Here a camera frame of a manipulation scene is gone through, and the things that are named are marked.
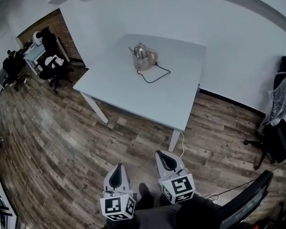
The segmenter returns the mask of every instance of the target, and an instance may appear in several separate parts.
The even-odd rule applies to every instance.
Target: desk
[[[128,46],[146,44],[159,54],[158,64],[171,71],[147,83],[137,74]],[[198,87],[206,47],[168,38],[127,34],[88,70],[73,87],[81,92],[96,114],[108,119],[93,98],[172,128],[169,151],[185,130]],[[143,72],[152,81],[166,71],[153,67]]]
[[[66,58],[68,62],[70,62],[70,59],[68,58],[68,55],[66,54],[65,50],[63,49],[60,41],[58,38],[56,38],[56,42],[58,45],[58,48],[62,52],[63,56]],[[45,49],[43,44],[41,44],[38,47],[33,48],[23,59],[28,64],[28,66],[31,68],[31,70],[34,72],[35,75],[38,75],[35,68],[38,64],[37,60],[45,53]],[[37,66],[37,68],[42,71],[42,67],[40,65]]]

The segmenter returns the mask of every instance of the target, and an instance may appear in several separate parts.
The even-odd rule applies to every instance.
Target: brick wall
[[[54,33],[66,51],[69,58],[82,59],[78,53],[74,41],[70,35],[65,20],[61,14],[61,11],[55,10],[54,12],[46,15],[36,23],[32,24],[28,29],[19,35],[20,41],[24,44],[30,39],[32,41],[35,31],[41,31],[43,28],[49,26],[49,29]]]

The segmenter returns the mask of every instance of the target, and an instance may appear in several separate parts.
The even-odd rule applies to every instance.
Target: plastic wrap
[[[263,129],[266,125],[271,124],[275,126],[286,115],[286,77],[276,89],[268,93],[271,111],[266,115],[258,129],[260,134],[263,134]]]

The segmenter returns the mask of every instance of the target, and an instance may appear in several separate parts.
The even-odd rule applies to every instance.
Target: electric kettle
[[[158,60],[158,53],[150,48],[147,48],[141,42],[135,46],[134,50],[128,47],[133,54],[134,67],[139,71],[149,70]]]

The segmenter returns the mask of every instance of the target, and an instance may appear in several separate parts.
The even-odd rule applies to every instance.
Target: wooden floor
[[[75,69],[73,84],[84,72]],[[154,194],[160,193],[154,153],[168,149],[172,130],[99,103],[109,119],[104,124],[73,84],[65,84],[55,95],[47,82],[31,76],[18,92],[7,87],[0,94],[0,136],[5,139],[0,176],[21,229],[101,228],[103,178],[120,162],[134,192],[145,182]],[[197,96],[184,132],[182,159],[199,193],[220,193],[276,167],[266,159],[254,171],[261,151],[242,144],[245,138],[256,139],[255,124],[260,121],[240,107]],[[223,194],[218,203],[243,189]],[[275,171],[269,190],[250,220],[264,217],[286,199],[286,166]]]

